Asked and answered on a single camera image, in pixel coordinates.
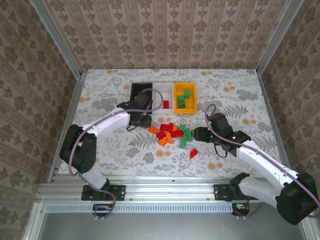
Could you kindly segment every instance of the patterned wallpaper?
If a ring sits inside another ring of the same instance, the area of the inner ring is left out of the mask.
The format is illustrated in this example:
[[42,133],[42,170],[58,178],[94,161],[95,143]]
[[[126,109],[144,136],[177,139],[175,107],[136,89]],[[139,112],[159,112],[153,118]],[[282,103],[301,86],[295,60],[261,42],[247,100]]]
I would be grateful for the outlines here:
[[0,239],[22,237],[75,79],[27,0],[0,0]]
[[45,0],[87,69],[256,67],[289,0]]
[[305,0],[263,73],[291,165],[320,193],[320,1]]

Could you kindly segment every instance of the orange block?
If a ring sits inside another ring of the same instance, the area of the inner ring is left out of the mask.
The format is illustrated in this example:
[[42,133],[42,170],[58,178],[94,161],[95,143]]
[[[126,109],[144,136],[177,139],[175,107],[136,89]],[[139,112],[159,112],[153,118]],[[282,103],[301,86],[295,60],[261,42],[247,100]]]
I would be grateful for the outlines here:
[[165,139],[165,138],[159,140],[159,145],[162,147],[164,147],[166,145],[166,143],[167,143],[167,139]]
[[165,135],[166,135],[166,139],[167,139],[168,143],[173,144],[174,140],[172,139],[170,132],[167,131]]
[[159,129],[156,128],[155,126],[149,127],[149,130],[148,130],[148,132],[149,132],[149,133],[152,133],[152,134],[157,134],[158,131],[159,131]]

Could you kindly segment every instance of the building block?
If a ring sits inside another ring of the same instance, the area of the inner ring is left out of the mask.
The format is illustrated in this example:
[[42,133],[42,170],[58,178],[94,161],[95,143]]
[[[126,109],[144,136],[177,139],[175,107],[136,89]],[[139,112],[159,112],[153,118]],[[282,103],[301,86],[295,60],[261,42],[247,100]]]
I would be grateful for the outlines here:
[[169,101],[168,100],[164,100],[163,101],[163,108],[164,109],[168,109],[169,108]]
[[170,127],[168,124],[161,124],[160,125],[160,131],[169,131]]
[[198,150],[197,149],[193,149],[191,152],[190,152],[190,159],[192,159],[195,155],[198,154]]
[[184,98],[189,99],[190,98],[190,90],[184,90]]
[[180,148],[184,149],[186,147],[186,144],[187,144],[187,136],[184,135],[181,139]]
[[173,129],[174,129],[174,124],[172,122],[170,122],[168,131],[172,131]]
[[159,131],[158,128],[156,128],[155,126],[150,126],[148,132],[152,133],[152,134],[157,134],[157,132]]
[[181,124],[181,125],[179,126],[179,130],[185,131],[185,130],[186,130],[186,125]]
[[176,125],[173,125],[172,129],[169,131],[169,133],[172,133],[174,131],[178,131],[179,130],[179,127],[176,126]]
[[166,132],[166,139],[168,141],[169,144],[173,144],[174,143],[174,140],[172,139],[171,135],[170,135],[170,132]]
[[159,131],[157,134],[156,134],[156,137],[161,140],[161,139],[164,139],[166,137],[166,133],[164,131]]
[[186,108],[185,100],[179,100],[179,108],[180,109],[185,109]]
[[190,128],[186,128],[185,129],[185,134],[186,134],[186,139],[188,142],[191,142],[192,141],[192,135],[191,135],[191,131],[190,131]]
[[170,132],[170,133],[171,133],[171,137],[172,137],[172,138],[181,138],[181,137],[183,137],[183,135],[185,134],[185,132],[182,131],[182,130],[172,131],[172,132]]
[[183,95],[178,96],[179,108],[184,109],[186,107],[185,97]]
[[166,145],[166,143],[167,143],[167,139],[165,139],[165,138],[159,140],[159,145],[162,147],[164,147]]

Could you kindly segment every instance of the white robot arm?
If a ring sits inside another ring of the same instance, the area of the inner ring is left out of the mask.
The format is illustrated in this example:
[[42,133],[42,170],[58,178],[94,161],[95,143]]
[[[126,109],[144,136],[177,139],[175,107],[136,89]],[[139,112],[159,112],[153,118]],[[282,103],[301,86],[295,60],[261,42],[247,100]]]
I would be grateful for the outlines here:
[[[134,111],[128,113],[124,110],[146,110],[151,104],[152,100],[141,93],[134,101],[123,102],[117,105],[117,108],[106,119],[104,117],[105,120],[103,121],[97,120],[84,126],[77,126],[75,124],[70,126],[60,151],[60,158],[68,164],[76,139],[85,129],[93,126],[83,135],[80,143],[77,145],[72,158],[72,167],[94,188],[107,191],[110,181],[95,165],[97,137],[103,140],[109,134],[122,127],[127,127],[127,129],[130,126],[150,127],[150,116]],[[317,208],[315,201],[286,175],[288,173],[294,176],[295,179],[318,197],[315,181],[309,174],[298,174],[296,171],[287,168],[263,152],[244,132],[234,132],[222,113],[215,113],[209,119],[212,128],[219,136],[250,146],[256,151],[223,141],[219,137],[214,136],[207,127],[197,127],[194,130],[195,140],[214,143],[215,148],[216,146],[221,146],[226,153],[231,153],[233,156],[245,161],[269,181],[269,183],[262,182],[250,177],[246,173],[241,173],[230,181],[231,191],[229,195],[226,194],[226,201],[234,200],[233,196],[237,195],[260,199],[277,208],[281,216],[291,224],[298,224]],[[257,152],[266,155],[275,165],[282,168],[284,173]]]
[[222,113],[209,116],[207,124],[215,134],[208,127],[197,127],[194,130],[197,141],[213,143],[216,151],[216,146],[221,146],[226,156],[231,153],[245,161],[268,181],[262,182],[247,173],[240,173],[230,180],[229,189],[222,191],[219,199],[221,197],[223,200],[233,201],[239,197],[254,197],[275,207],[280,215],[293,225],[298,224],[318,207],[311,196],[297,184],[299,182],[318,198],[315,180],[308,173],[299,174],[277,162],[247,134],[242,131],[234,132]]
[[[112,112],[95,122],[84,126],[73,124],[64,138],[60,158],[69,164],[71,155],[73,155],[71,165],[81,174],[81,177],[94,188],[107,191],[110,181],[95,165],[97,139],[104,140],[119,128],[128,129],[130,126],[149,128],[152,119],[140,110],[147,110],[151,104],[150,97],[140,93],[133,101],[118,104]],[[73,151],[76,140],[85,130],[87,130],[86,133]]]

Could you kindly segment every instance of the white table surface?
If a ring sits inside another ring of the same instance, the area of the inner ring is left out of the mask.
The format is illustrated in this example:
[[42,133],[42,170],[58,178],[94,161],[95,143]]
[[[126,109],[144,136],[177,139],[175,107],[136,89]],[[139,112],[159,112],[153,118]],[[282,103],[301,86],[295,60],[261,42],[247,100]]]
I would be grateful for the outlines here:
[[[206,107],[215,103],[217,112],[227,116],[234,131],[252,137],[269,155],[280,161],[274,133],[254,69],[91,69],[74,117],[79,126],[95,122],[130,98],[132,83],[195,82],[196,114],[152,114],[152,125],[169,122],[187,128],[205,127]],[[247,163],[233,157],[216,155],[214,145],[193,140],[180,149],[180,138],[173,145],[158,144],[148,129],[118,129],[97,146],[96,163],[106,175],[173,176],[173,177],[234,177],[246,172],[261,177]],[[190,151],[198,154],[189,158]],[[62,162],[59,173],[68,175]]]

